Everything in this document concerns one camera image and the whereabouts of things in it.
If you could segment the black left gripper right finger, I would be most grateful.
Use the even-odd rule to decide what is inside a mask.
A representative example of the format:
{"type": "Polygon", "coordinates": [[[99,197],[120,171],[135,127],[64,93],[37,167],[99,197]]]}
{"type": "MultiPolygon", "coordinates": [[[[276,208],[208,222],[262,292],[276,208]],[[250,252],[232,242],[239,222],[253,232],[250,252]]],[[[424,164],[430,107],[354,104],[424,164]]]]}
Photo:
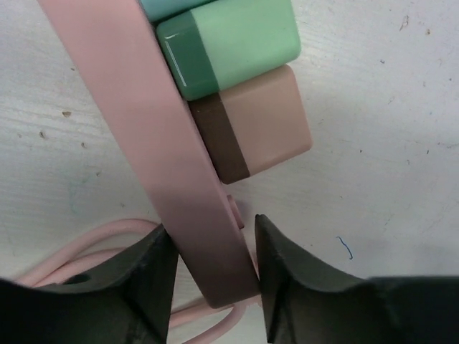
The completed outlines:
{"type": "Polygon", "coordinates": [[[361,279],[255,218],[269,343],[456,343],[456,276],[361,279]]]}

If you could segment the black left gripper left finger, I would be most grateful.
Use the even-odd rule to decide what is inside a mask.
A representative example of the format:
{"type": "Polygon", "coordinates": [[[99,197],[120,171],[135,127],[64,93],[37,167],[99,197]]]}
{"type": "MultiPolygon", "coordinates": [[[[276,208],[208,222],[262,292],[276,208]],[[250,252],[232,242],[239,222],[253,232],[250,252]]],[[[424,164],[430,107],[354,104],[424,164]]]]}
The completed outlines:
{"type": "Polygon", "coordinates": [[[178,252],[163,226],[64,283],[1,281],[2,343],[165,343],[178,252]]]}

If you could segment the brown-pink plug block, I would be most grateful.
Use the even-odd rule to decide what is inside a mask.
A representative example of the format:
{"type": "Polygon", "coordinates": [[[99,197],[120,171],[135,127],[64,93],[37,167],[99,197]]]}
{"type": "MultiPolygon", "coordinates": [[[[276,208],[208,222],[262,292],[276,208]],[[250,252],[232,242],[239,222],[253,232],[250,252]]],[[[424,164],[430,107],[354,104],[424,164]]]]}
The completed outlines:
{"type": "Polygon", "coordinates": [[[313,145],[295,75],[287,65],[191,101],[189,109],[214,169],[227,185],[313,145]]]}

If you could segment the long pink power strip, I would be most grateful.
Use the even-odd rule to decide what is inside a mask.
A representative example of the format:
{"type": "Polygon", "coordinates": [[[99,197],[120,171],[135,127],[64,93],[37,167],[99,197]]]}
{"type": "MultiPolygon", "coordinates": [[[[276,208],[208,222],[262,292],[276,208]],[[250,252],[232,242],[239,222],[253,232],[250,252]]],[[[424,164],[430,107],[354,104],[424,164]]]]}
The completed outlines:
{"type": "Polygon", "coordinates": [[[137,1],[41,1],[211,307],[259,282],[227,194],[137,1]]]}

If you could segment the teal plug block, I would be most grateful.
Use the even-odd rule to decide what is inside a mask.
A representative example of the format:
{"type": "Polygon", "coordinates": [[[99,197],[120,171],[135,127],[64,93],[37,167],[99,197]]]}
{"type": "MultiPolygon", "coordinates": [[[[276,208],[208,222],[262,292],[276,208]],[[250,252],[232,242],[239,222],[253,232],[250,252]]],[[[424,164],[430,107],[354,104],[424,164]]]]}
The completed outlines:
{"type": "Polygon", "coordinates": [[[175,14],[180,14],[211,0],[140,0],[139,1],[148,20],[158,22],[175,14]]]}

